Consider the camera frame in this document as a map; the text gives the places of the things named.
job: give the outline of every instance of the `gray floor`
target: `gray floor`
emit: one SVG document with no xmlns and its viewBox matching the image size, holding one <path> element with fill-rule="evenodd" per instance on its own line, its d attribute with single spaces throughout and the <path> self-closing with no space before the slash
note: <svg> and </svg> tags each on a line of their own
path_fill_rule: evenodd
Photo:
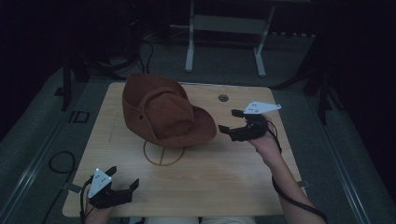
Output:
<svg viewBox="0 0 396 224">
<path fill-rule="evenodd" d="M 238 47 L 218 43 L 215 47 L 198 39 L 193 71 L 186 73 L 187 46 L 182 38 L 170 43 L 148 40 L 154 47 L 149 64 L 151 74 L 180 82 L 268 87 L 295 75 L 313 39 L 269 36 L 262 55 L 268 74 L 264 78 L 257 76 L 252 49 L 246 44 Z M 143 45 L 141 52 L 146 62 L 150 47 Z M 120 74 L 126 76 L 138 71 L 135 66 Z M 62 72 L 48 80 L 1 142 L 1 223 L 43 220 L 66 179 L 66 175 L 49 169 L 49 158 L 67 150 L 79 162 L 106 88 L 112 81 L 94 72 L 89 83 L 74 81 L 73 102 L 67 111 L 61 112 L 62 98 L 53 93 L 62 85 Z M 309 198 L 327 214 L 329 223 L 396 223 L 395 204 L 375 172 L 347 112 L 333 106 L 326 114 L 328 125 L 323 126 L 317 116 L 318 97 L 304 96 L 303 86 L 304 81 L 296 83 L 283 91 L 274 91 L 274 96 L 282 105 L 280 115 L 302 178 L 310 184 L 306 189 Z M 72 111 L 90 112 L 91 116 L 87 123 L 67 122 Z M 65 156 L 54 163 L 59 169 L 67 170 L 71 161 Z M 65 197 L 64 192 L 54 205 L 48 223 L 79 223 L 78 218 L 63 216 Z M 119 222 L 119 218 L 111 220 L 111 223 Z M 257 217 L 257 222 L 286 223 L 282 216 Z"/>
</svg>

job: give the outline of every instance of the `cowboy hat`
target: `cowboy hat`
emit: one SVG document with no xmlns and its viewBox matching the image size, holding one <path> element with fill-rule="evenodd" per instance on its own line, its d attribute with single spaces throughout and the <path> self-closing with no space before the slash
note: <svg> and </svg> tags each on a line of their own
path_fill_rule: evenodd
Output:
<svg viewBox="0 0 396 224">
<path fill-rule="evenodd" d="M 210 114 L 192 105 L 183 87 L 167 77 L 128 76 L 122 107 L 128 129 L 158 146 L 188 147 L 216 136 Z"/>
</svg>

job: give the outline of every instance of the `person's right hand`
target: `person's right hand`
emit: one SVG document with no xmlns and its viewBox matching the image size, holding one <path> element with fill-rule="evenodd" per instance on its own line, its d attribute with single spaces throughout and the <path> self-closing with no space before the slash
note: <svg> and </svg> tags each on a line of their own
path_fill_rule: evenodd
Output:
<svg viewBox="0 0 396 224">
<path fill-rule="evenodd" d="M 265 116 L 265 118 L 268 121 L 272 121 L 268 116 Z M 274 133 L 274 125 L 272 122 L 268 122 L 268 129 Z M 274 163 L 283 160 L 276 140 L 269 132 L 263 137 L 248 140 L 248 142 L 256 148 L 256 151 L 262 156 L 265 164 L 270 168 Z"/>
</svg>

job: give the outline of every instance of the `brown hat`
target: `brown hat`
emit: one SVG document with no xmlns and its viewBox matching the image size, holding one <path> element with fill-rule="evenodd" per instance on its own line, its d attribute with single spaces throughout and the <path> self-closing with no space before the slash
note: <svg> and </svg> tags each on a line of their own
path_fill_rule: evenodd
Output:
<svg viewBox="0 0 396 224">
<path fill-rule="evenodd" d="M 130 75 L 122 107 L 126 126 L 155 145 L 188 147 L 216 136 L 210 114 L 192 105 L 183 87 L 167 77 Z"/>
</svg>

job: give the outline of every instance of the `person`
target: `person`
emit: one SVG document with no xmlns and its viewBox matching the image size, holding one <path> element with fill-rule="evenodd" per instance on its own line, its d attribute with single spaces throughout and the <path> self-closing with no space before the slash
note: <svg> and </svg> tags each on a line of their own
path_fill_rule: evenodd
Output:
<svg viewBox="0 0 396 224">
<path fill-rule="evenodd" d="M 272 122 L 269 122 L 269 130 L 273 133 L 274 126 Z M 269 167 L 273 178 L 279 188 L 293 200 L 304 203 L 311 207 L 315 206 L 306 197 L 304 192 L 301 190 L 294 176 L 292 175 L 288 165 L 283 160 L 279 147 L 276 143 L 276 139 L 269 132 L 263 137 L 248 140 L 248 142 L 256 148 L 256 151 L 262 157 L 263 162 Z M 288 223 L 300 224 L 324 224 L 325 220 L 309 211 L 306 211 L 294 204 L 289 203 L 284 198 L 279 197 L 280 204 Z M 92 210 L 92 206 L 87 203 L 86 211 Z M 86 224 L 105 224 L 110 218 L 112 208 L 107 209 L 93 209 L 86 217 Z M 202 224 L 249 224 L 254 223 L 253 217 L 203 217 Z"/>
</svg>

